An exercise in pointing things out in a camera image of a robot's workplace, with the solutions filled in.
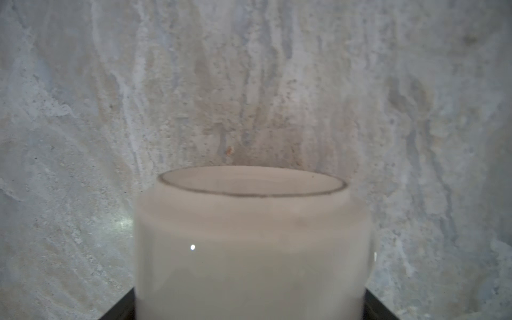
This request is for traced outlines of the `white mug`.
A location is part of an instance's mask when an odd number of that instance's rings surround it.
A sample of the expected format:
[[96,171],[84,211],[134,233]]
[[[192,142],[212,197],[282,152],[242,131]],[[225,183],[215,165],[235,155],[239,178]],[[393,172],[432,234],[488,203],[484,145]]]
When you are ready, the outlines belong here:
[[361,319],[373,218],[340,179],[296,169],[168,171],[136,204],[138,319]]

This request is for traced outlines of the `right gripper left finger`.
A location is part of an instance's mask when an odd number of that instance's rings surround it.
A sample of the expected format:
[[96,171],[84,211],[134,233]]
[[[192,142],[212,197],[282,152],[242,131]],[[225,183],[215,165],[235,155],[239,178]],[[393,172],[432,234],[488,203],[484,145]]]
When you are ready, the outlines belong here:
[[135,320],[135,291],[128,291],[99,320]]

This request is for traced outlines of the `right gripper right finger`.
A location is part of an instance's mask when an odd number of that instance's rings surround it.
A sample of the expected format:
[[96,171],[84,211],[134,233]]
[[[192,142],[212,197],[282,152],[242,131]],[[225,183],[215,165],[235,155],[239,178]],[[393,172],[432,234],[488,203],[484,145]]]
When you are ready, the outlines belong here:
[[363,320],[399,320],[369,289],[365,291]]

